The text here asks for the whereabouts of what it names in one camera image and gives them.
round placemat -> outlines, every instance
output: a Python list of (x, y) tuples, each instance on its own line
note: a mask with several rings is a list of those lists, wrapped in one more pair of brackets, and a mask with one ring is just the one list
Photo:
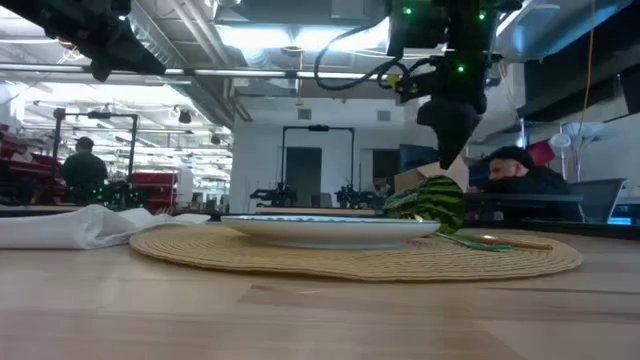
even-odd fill
[(319, 250), (277, 247), (222, 226), (164, 227), (131, 237), (136, 251), (202, 268), (331, 276), (362, 281), (510, 279), (553, 274), (580, 265), (574, 248), (537, 236), (553, 250), (473, 250), (441, 238), (420, 238), (397, 250)]

doorway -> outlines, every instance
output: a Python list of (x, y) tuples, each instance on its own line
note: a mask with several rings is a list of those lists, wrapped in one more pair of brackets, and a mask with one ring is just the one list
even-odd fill
[(320, 194), (321, 178), (321, 148), (287, 147), (285, 184), (296, 191), (296, 206), (311, 206), (311, 196)]

watermelon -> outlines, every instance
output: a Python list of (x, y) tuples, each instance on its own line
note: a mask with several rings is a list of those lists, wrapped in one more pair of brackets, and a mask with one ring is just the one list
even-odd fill
[(453, 234), (462, 226), (466, 204), (462, 189), (446, 176), (434, 176), (397, 192), (387, 198), (385, 215), (390, 218), (410, 218), (418, 215), (424, 220), (442, 224), (439, 232)]

cardboard box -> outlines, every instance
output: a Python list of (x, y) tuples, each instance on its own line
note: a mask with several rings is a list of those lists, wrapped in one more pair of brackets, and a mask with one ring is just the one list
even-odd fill
[(442, 170), (440, 168), (440, 163), (435, 162), (433, 164), (424, 165), (396, 175), (396, 192), (415, 186), (424, 181), (424, 179), (436, 175), (445, 175), (450, 177), (458, 184), (458, 186), (460, 186), (463, 192), (467, 192), (467, 189), (469, 188), (469, 168), (465, 165), (462, 157), (458, 156), (453, 164), (451, 164), (451, 167), (447, 170)]

white napkin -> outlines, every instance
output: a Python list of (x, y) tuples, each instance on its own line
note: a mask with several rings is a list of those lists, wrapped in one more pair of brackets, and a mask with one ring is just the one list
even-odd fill
[(164, 224), (203, 224), (207, 215), (151, 215), (145, 209), (113, 212), (100, 205), (78, 211), (19, 218), (0, 218), (0, 248), (96, 249), (124, 244), (129, 236)]

